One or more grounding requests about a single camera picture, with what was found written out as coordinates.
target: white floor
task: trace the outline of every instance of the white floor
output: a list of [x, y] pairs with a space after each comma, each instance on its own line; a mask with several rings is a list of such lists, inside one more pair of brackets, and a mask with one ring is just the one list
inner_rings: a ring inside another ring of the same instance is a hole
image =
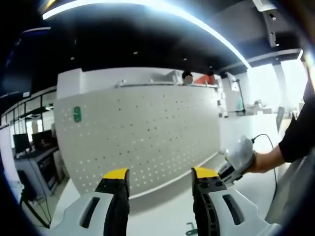
[[[48, 219], [50, 219], [50, 216], [53, 217], [56, 209], [56, 205], [59, 201], [59, 198], [61, 196], [61, 193], [63, 192], [65, 185], [68, 182], [68, 178], [64, 178], [61, 183], [57, 186], [55, 193], [52, 196], [47, 196], [47, 205], [45, 203], [45, 200], [42, 199], [39, 201], [40, 205], [38, 203], [31, 204], [34, 210], [37, 212], [37, 214], [47, 223], [49, 224], [49, 221], [46, 219], [45, 215]], [[24, 210], [25, 214], [28, 216], [30, 221], [34, 224], [36, 228], [39, 230], [43, 229], [43, 226], [41, 223], [34, 217], [34, 215], [30, 212], [30, 210], [25, 206], [25, 204], [22, 205], [22, 209]]]

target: perforated white wall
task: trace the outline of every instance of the perforated white wall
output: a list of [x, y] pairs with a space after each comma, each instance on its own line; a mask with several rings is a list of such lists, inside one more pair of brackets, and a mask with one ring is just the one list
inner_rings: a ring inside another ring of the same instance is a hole
[[[82, 121], [73, 121], [81, 107]], [[106, 89], [58, 99], [58, 142], [80, 193], [101, 177], [130, 169], [131, 195], [139, 196], [184, 175], [219, 151], [213, 88], [147, 86]]]

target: black sleeve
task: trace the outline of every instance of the black sleeve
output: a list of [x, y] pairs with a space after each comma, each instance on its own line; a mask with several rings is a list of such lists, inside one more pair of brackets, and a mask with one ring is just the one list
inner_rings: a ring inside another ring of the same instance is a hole
[[293, 162], [306, 156], [314, 145], [315, 95], [305, 102], [298, 119], [292, 119], [279, 148], [284, 160]]

